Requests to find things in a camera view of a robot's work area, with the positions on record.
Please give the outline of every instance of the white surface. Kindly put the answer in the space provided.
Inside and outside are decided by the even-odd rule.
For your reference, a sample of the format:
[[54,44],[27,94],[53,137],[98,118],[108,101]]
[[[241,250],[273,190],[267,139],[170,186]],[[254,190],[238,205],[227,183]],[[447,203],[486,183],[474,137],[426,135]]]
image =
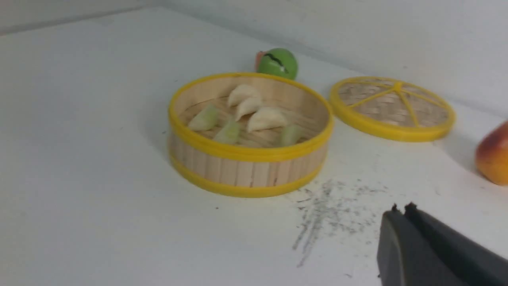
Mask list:
[[243,33],[508,117],[505,0],[166,0]]
[[[379,285],[380,216],[410,201],[508,257],[508,192],[470,171],[474,145],[502,119],[460,105],[434,144],[336,120],[306,187],[333,190],[315,205],[298,203],[305,191],[231,198],[181,178],[166,159],[171,94],[250,71],[270,47],[164,9],[0,37],[1,284]],[[297,56],[298,80],[323,94],[358,75]],[[317,232],[293,250],[305,210]]]
[[0,35],[76,18],[139,8],[153,0],[5,0],[0,2]]

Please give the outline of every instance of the peach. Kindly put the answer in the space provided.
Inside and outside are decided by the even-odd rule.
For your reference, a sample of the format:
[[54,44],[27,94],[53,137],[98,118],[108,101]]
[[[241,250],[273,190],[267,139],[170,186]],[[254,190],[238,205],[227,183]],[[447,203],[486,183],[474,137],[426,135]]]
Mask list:
[[508,185],[508,121],[480,142],[475,160],[478,171],[492,183]]

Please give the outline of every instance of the green ball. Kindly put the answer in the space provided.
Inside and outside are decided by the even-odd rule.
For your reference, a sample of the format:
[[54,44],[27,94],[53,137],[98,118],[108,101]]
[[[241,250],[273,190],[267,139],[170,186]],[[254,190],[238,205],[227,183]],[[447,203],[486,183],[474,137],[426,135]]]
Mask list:
[[290,51],[275,48],[263,55],[259,62],[258,72],[295,79],[298,73],[298,62]]

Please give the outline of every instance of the bamboo steamer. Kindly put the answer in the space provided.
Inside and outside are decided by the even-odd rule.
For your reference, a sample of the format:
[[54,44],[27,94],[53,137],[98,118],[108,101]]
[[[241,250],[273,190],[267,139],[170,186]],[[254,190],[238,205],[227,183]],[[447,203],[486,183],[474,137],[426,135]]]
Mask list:
[[[239,142],[226,145],[212,138],[235,108],[226,105],[229,93],[249,84],[263,95],[265,106],[276,106],[303,136],[293,146],[275,148],[282,128],[246,132],[242,118]],[[208,104],[219,110],[219,124],[194,132],[187,123]],[[238,197],[280,195],[309,183],[320,171],[333,129],[327,101],[298,82],[261,73],[207,76],[180,88],[168,108],[169,154],[176,170],[191,183],[211,192]]]

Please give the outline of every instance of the gray smudge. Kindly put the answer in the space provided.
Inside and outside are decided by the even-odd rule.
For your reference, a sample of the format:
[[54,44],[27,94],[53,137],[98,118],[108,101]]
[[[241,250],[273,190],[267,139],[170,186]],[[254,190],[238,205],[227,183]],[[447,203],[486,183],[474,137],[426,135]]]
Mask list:
[[368,231],[364,244],[371,245],[377,242],[380,221],[377,214],[384,210],[372,210],[367,206],[369,202],[377,200],[374,196],[388,196],[387,187],[370,188],[355,185],[346,188],[343,182],[328,180],[317,190],[302,189],[300,195],[307,196],[294,200],[296,207],[302,211],[301,230],[293,244],[293,250],[300,246],[303,257],[297,267],[302,267],[309,258],[316,241],[321,237],[338,237],[340,243],[356,234]]

